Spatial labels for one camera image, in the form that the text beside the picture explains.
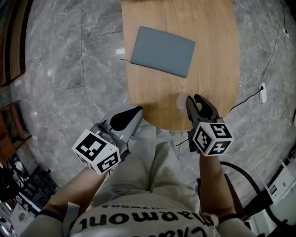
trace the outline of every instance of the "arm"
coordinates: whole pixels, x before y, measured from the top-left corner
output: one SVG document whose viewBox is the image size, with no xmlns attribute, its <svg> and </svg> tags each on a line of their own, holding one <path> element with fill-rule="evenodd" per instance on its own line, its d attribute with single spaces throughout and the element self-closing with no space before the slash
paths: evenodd
<svg viewBox="0 0 296 237">
<path fill-rule="evenodd" d="M 90 168 L 85 168 L 50 198 L 44 210 L 50 210 L 64 218 L 68 202 L 72 202 L 80 205 L 79 214 L 84 213 L 103 183 L 106 174 L 107 172 L 98 175 Z"/>
<path fill-rule="evenodd" d="M 218 218 L 235 214 L 231 192 L 217 156 L 199 158 L 201 210 Z"/>
</svg>

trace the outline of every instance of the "white device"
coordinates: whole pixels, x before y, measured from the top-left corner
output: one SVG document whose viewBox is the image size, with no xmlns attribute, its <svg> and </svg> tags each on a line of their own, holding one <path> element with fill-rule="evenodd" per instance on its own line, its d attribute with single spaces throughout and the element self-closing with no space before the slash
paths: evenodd
<svg viewBox="0 0 296 237">
<path fill-rule="evenodd" d="M 193 141 L 204 156 L 217 156 L 227 152 L 234 141 L 228 124 L 199 123 Z"/>
<path fill-rule="evenodd" d="M 99 175 L 121 162 L 119 148 L 85 129 L 73 146 L 77 157 Z"/>
<path fill-rule="evenodd" d="M 263 87 L 263 90 L 260 91 L 260 103 L 264 105 L 265 102 L 267 102 L 267 92 L 266 92 L 265 83 L 262 83 L 261 86 Z"/>
</svg>

